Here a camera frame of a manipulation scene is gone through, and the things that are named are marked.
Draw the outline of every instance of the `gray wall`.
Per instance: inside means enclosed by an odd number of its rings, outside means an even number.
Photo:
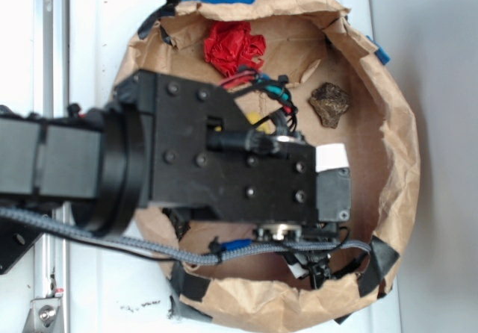
[[[371,6],[420,137],[418,215],[398,276],[403,332],[476,332],[478,0]]]

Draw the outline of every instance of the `blue connector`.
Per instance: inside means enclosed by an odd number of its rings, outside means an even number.
[[[252,243],[252,240],[250,238],[224,242],[224,243],[221,243],[221,251],[232,251],[234,249],[242,249],[243,247],[250,246],[251,243]]]
[[[371,41],[373,44],[375,44],[377,47],[379,47],[376,50],[375,55],[379,58],[379,60],[382,62],[383,65],[386,65],[390,61],[390,57],[383,50],[383,48],[380,46],[380,44],[378,44],[377,42],[372,40],[369,36],[367,36],[367,38],[369,39],[369,41]]]

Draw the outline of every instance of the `metal clamp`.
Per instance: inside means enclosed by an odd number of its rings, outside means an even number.
[[[33,299],[22,333],[63,333],[61,298]]]

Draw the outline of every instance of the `black metal bracket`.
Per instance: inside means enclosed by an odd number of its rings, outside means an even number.
[[[0,219],[0,275],[8,273],[41,235],[26,225]]]

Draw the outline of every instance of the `gray braided cable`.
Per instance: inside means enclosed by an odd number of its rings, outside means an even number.
[[[148,252],[157,252],[178,261],[201,266],[212,266],[219,264],[220,262],[230,261],[235,258],[250,255],[260,255],[271,252],[287,252],[290,249],[297,251],[329,251],[338,246],[337,243],[332,242],[287,242],[283,243],[281,246],[275,243],[261,243],[232,251],[225,251],[221,253],[221,257],[218,257],[218,255],[212,253],[199,255],[160,243],[138,240],[137,238],[133,237],[115,237],[105,239],[97,238],[92,232],[86,231],[77,226],[67,225],[50,217],[42,216],[32,211],[18,208],[0,208],[0,217],[35,227],[41,231],[48,232],[53,235],[80,240],[84,243],[99,244],[103,246],[109,246],[111,248],[125,246],[128,248],[140,249]],[[341,248],[358,248],[366,252],[371,251],[369,245],[358,240],[348,240],[341,246]]]

